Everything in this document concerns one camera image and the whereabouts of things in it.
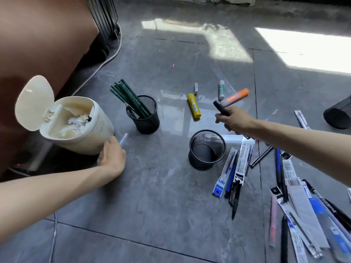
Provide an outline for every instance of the highlighter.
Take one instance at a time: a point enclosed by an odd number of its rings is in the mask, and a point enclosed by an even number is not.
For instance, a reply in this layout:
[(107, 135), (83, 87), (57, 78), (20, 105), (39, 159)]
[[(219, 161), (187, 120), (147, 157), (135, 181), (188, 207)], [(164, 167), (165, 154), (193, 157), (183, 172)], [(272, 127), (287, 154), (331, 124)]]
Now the highlighter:
[(234, 95), (225, 98), (220, 103), (224, 107), (229, 106), (229, 105), (247, 97), (249, 95), (249, 93), (250, 93), (250, 91), (248, 89), (242, 89), (241, 91), (235, 93)]
[(194, 116), (195, 119), (198, 119), (201, 117), (200, 109), (199, 106), (196, 103), (196, 99), (194, 94), (190, 93), (188, 94), (188, 103), (191, 109), (191, 112)]

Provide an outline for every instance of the forearm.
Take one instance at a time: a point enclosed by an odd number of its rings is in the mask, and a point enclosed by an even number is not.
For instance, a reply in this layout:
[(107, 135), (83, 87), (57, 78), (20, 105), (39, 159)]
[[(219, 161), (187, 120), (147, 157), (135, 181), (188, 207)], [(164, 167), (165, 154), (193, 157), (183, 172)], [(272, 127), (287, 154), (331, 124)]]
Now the forearm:
[(251, 136), (351, 186), (351, 136), (256, 120)]
[(0, 243), (115, 177), (109, 167), (0, 183)]

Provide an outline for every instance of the white trash can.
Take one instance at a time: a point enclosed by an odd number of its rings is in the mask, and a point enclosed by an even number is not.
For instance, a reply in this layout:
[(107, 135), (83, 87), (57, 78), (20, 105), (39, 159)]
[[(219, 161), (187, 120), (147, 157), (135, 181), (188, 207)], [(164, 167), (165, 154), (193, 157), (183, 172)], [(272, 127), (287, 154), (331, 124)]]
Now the white trash can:
[(55, 101), (43, 76), (35, 76), (23, 88), (15, 105), (17, 121), (29, 131), (68, 150), (99, 154), (114, 134), (113, 125), (99, 104), (90, 98), (71, 96)]

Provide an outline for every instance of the black mesh pen holder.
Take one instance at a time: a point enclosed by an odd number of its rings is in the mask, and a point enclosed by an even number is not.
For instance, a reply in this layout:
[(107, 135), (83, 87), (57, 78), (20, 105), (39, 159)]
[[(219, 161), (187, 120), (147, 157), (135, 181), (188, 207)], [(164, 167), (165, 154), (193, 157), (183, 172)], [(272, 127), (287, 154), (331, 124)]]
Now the black mesh pen holder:
[(140, 119), (139, 115), (134, 111), (126, 108), (127, 115), (133, 119), (133, 122), (140, 133), (145, 135), (152, 134), (160, 126), (160, 119), (157, 115), (157, 103), (152, 97), (146, 95), (139, 95), (138, 99), (146, 106), (152, 115), (146, 119)]
[(190, 139), (189, 162), (198, 170), (208, 170), (223, 158), (226, 148), (224, 139), (217, 132), (197, 131)]
[(324, 120), (337, 129), (351, 127), (351, 96), (335, 104), (323, 113)]

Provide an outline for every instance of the hand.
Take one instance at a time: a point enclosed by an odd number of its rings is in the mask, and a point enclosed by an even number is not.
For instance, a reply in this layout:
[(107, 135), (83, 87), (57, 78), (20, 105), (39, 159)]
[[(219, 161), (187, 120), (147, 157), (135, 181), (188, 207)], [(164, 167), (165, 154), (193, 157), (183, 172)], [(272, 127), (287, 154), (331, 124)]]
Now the hand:
[(114, 178), (116, 178), (124, 170), (125, 164), (126, 151), (121, 148), (117, 139), (111, 136), (103, 146), (103, 150), (98, 158), (98, 165), (110, 167), (114, 173)]
[(237, 135), (241, 133), (249, 134), (254, 127), (256, 119), (237, 106), (228, 107), (226, 110), (230, 116), (216, 114), (216, 124), (219, 122), (224, 123), (224, 127), (228, 131), (235, 131)]

